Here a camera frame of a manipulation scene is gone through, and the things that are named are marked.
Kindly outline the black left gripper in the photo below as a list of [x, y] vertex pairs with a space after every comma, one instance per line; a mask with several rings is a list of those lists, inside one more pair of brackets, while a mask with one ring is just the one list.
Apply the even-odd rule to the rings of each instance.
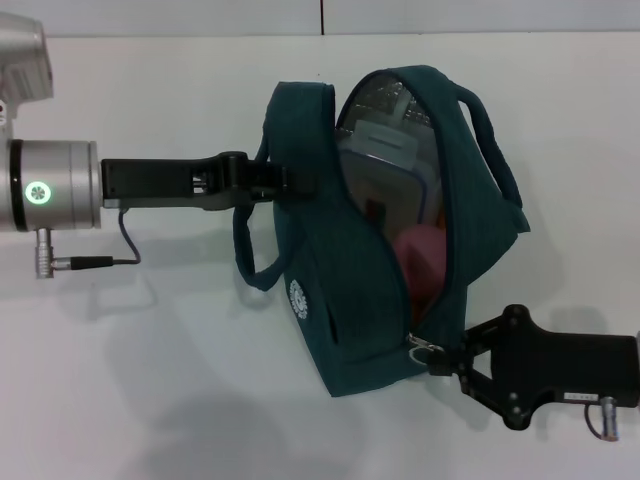
[[298, 201], [317, 191], [313, 174], [292, 167], [225, 152], [204, 159], [103, 159], [105, 199], [190, 199], [214, 186], [222, 167], [222, 192], [234, 201]]

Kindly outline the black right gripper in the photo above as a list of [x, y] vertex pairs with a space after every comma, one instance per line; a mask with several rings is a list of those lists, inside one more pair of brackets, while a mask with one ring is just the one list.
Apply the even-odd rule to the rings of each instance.
[[529, 310], [507, 306], [467, 330], [454, 346], [429, 342], [432, 376], [457, 375], [461, 391], [499, 415], [507, 428], [527, 429], [550, 403], [640, 405], [640, 350], [635, 337], [551, 332]]

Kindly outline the clear food container blue rim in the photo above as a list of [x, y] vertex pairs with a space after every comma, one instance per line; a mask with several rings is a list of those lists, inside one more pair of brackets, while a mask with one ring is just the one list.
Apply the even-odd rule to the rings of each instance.
[[408, 91], [391, 104], [353, 103], [339, 128], [339, 156], [351, 196], [389, 240], [435, 225], [441, 176], [435, 131]]

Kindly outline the pink peach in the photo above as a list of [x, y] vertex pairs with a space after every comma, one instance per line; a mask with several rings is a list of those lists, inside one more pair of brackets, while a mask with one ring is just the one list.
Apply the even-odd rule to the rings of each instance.
[[411, 323], [417, 325], [444, 289], [446, 278], [446, 233], [418, 224], [404, 230], [393, 243], [411, 306]]

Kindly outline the teal insulated lunch bag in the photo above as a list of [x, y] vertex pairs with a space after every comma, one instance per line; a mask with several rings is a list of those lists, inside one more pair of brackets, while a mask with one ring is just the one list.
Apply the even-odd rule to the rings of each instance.
[[[411, 323], [407, 285], [389, 240], [354, 202], [339, 156], [339, 128], [353, 103], [391, 104], [408, 91], [435, 131], [446, 214], [446, 278], [421, 322]], [[329, 84], [282, 82], [269, 102], [256, 158], [310, 171], [316, 194], [270, 201], [278, 254], [258, 270], [248, 226], [233, 216], [240, 275], [262, 291], [283, 281], [322, 381], [333, 396], [375, 390], [423, 371], [417, 342], [457, 345], [469, 286], [529, 229], [515, 178], [481, 100], [430, 66], [378, 70], [342, 108]]]

